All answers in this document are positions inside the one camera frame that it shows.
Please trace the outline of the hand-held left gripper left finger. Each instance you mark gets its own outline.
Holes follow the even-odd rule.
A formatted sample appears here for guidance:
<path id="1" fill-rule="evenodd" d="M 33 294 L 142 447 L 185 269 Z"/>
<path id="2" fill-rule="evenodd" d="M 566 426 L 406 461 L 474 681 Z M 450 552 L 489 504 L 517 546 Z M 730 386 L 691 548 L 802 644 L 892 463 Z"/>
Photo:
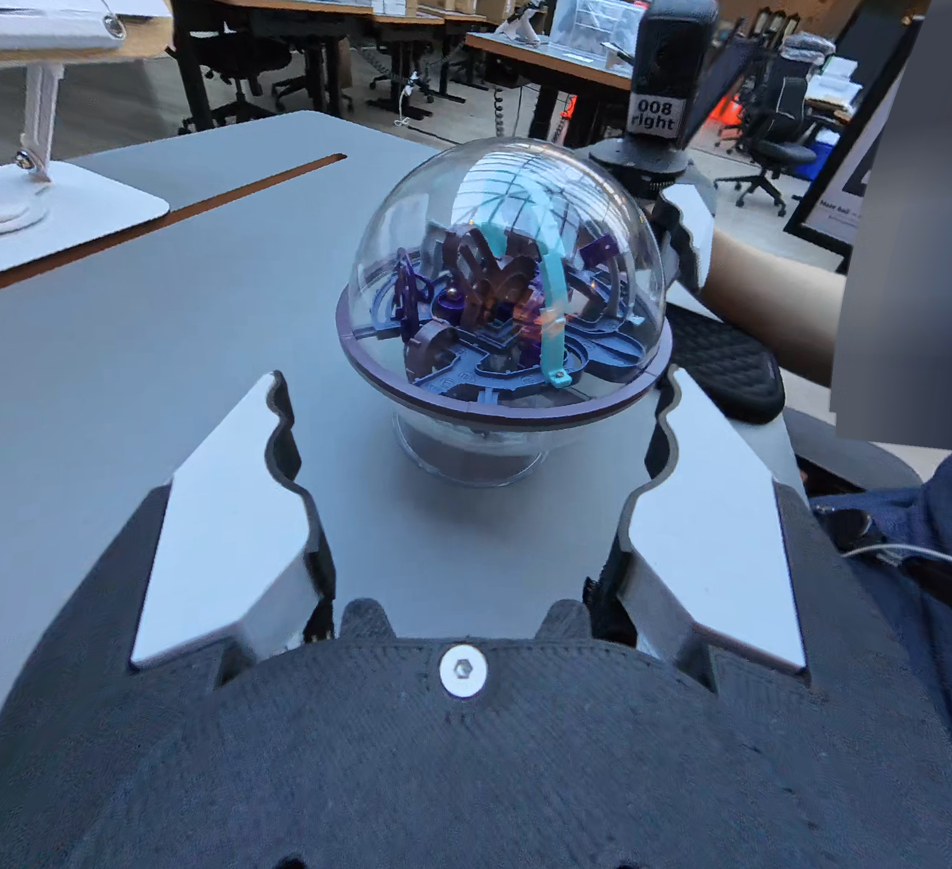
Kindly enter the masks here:
<path id="1" fill-rule="evenodd" d="M 264 661 L 334 634 L 336 570 L 301 457 L 286 379 L 264 374 L 179 466 L 130 661 L 229 641 Z"/>

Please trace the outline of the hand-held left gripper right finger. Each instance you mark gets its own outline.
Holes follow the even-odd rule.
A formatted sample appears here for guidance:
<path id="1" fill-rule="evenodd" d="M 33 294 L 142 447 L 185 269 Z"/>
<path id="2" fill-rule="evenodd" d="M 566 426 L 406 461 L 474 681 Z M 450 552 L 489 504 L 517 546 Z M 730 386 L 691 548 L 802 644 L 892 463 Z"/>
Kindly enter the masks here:
<path id="1" fill-rule="evenodd" d="M 683 368 L 665 377 L 661 461 L 619 529 L 618 597 L 653 657 L 686 669 L 709 646 L 771 670 L 806 668 L 775 477 Z"/>

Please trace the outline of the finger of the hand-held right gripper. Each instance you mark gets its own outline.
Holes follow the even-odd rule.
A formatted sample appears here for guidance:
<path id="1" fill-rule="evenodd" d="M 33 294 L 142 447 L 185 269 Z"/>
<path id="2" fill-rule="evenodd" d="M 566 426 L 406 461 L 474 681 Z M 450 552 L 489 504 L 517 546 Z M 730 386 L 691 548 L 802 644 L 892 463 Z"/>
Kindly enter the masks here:
<path id="1" fill-rule="evenodd" d="M 650 225 L 665 287 L 679 283 L 689 293 L 701 293 L 711 266 L 715 226 L 696 187 L 678 183 L 664 188 L 655 199 Z"/>

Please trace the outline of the clear plastic maze ball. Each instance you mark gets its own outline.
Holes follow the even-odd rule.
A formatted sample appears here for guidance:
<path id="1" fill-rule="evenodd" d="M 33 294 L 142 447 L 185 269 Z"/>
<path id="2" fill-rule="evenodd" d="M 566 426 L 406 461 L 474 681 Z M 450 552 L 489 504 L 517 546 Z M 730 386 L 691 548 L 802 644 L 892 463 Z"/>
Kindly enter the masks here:
<path id="1" fill-rule="evenodd" d="M 660 248 L 587 159 L 529 139 L 440 151 L 371 214 L 336 310 L 408 446 L 542 453 L 670 366 Z"/>

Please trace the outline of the clear plastic ball stand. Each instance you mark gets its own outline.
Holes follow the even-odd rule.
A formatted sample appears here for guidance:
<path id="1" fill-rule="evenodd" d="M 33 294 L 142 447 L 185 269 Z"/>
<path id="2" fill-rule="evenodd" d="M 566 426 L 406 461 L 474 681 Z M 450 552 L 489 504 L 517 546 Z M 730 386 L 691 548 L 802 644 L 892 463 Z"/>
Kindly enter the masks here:
<path id="1" fill-rule="evenodd" d="M 426 473 L 471 487 L 502 487 L 530 474 L 549 450 L 535 434 L 470 427 L 403 407 L 392 411 L 398 445 Z"/>

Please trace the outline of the person's right forearm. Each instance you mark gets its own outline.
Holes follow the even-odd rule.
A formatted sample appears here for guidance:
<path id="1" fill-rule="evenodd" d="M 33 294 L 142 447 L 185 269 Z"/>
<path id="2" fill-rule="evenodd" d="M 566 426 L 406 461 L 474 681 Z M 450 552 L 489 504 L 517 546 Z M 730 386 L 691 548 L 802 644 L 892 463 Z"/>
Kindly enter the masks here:
<path id="1" fill-rule="evenodd" d="M 784 369 L 831 387 L 846 277 L 715 229 L 701 303 L 765 345 Z"/>

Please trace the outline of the clear plastic storage bin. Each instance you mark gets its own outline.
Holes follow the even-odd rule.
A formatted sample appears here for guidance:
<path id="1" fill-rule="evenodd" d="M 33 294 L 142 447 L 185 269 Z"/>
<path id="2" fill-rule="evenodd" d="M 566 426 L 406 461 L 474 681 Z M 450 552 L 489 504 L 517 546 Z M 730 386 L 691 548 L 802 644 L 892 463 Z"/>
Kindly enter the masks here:
<path id="1" fill-rule="evenodd" d="M 549 42 L 591 61 L 606 59 L 605 44 L 633 57 L 645 11 L 624 0 L 556 0 Z"/>

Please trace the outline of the black office chair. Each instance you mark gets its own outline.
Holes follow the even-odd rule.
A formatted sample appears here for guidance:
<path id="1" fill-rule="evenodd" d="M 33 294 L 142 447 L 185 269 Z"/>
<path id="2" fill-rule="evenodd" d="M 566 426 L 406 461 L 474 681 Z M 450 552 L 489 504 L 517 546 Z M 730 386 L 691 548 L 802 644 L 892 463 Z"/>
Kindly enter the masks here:
<path id="1" fill-rule="evenodd" d="M 815 161 L 815 152 L 799 142 L 805 119 L 808 71 L 806 62 L 776 54 L 755 89 L 744 99 L 741 149 L 759 170 L 754 175 L 713 181 L 714 186 L 732 183 L 740 191 L 735 203 L 738 208 L 744 208 L 747 196 L 760 189 L 771 197 L 778 216 L 784 217 L 787 204 L 772 182 L 785 171 Z"/>

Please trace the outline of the blue bin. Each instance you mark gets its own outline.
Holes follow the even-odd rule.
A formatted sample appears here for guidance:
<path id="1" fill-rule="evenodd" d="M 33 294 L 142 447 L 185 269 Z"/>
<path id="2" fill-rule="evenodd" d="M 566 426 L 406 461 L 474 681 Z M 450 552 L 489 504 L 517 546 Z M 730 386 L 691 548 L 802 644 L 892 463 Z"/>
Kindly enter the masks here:
<path id="1" fill-rule="evenodd" d="M 808 139 L 804 145 L 814 154 L 814 159 L 804 165 L 792 169 L 792 176 L 812 183 L 824 168 L 833 149 L 839 143 L 840 132 L 827 127 L 818 130 L 815 136 Z"/>

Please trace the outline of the black framed poster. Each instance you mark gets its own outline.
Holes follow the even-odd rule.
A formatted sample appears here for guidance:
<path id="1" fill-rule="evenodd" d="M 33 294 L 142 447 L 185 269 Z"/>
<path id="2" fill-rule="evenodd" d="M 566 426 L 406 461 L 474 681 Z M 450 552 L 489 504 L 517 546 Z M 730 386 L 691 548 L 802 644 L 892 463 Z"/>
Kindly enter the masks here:
<path id="1" fill-rule="evenodd" d="M 784 226 L 786 233 L 836 254 L 840 273 L 849 268 L 879 140 L 907 61 L 907 54 L 896 54 L 889 62 Z"/>

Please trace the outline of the person's blue trouser leg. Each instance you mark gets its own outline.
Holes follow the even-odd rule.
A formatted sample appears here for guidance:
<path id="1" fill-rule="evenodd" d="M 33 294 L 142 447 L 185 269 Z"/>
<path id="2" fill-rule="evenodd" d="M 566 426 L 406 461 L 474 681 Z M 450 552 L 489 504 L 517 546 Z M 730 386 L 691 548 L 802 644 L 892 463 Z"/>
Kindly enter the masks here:
<path id="1" fill-rule="evenodd" d="M 951 459 L 916 487 L 815 497 L 810 506 L 939 704 L 950 706 Z"/>

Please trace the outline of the white base board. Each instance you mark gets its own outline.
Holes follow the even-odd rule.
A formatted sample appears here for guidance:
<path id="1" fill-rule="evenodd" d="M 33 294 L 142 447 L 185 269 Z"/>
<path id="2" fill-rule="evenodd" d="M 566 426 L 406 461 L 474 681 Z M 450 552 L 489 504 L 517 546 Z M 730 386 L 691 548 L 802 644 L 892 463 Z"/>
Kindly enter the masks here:
<path id="1" fill-rule="evenodd" d="M 70 163 L 51 162 L 49 175 L 43 182 L 14 165 L 1 169 L 2 272 L 170 211 L 169 203 L 157 196 Z"/>

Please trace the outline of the white stand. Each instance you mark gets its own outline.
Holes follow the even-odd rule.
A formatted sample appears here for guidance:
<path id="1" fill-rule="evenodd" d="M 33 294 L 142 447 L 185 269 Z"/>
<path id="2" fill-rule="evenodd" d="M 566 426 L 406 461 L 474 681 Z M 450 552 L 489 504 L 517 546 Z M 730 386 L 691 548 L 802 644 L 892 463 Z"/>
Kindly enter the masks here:
<path id="1" fill-rule="evenodd" d="M 59 63 L 27 66 L 25 123 L 13 160 L 1 167 L 1 233 L 24 230 L 49 211 L 48 192 L 58 90 Z"/>

